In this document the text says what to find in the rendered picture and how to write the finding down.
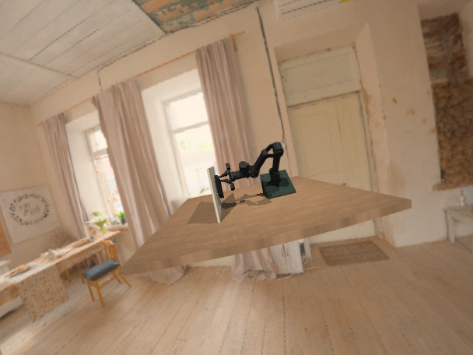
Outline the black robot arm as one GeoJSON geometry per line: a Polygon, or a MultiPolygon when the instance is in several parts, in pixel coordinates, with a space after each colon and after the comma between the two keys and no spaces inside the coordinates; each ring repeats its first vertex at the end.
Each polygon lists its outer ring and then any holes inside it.
{"type": "Polygon", "coordinates": [[[239,163],[239,172],[241,178],[256,178],[259,175],[261,166],[266,161],[267,158],[273,157],[273,165],[272,168],[269,168],[269,173],[271,176],[271,183],[272,185],[280,185],[280,181],[282,181],[281,174],[279,172],[279,164],[280,159],[283,154],[284,150],[282,148],[282,144],[280,142],[274,142],[270,144],[266,149],[261,151],[260,156],[258,157],[257,161],[254,165],[249,165],[249,163],[245,161],[241,161],[239,163]],[[273,153],[268,153],[271,149],[273,149],[273,153]]]}

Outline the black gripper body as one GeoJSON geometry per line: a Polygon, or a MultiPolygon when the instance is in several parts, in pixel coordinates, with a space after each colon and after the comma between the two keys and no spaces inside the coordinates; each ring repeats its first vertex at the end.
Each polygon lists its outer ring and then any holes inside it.
{"type": "Polygon", "coordinates": [[[226,163],[226,173],[227,175],[229,175],[229,184],[230,184],[231,191],[233,191],[235,190],[233,180],[241,179],[240,172],[238,170],[234,172],[230,172],[230,165],[229,163],[226,163]]]}

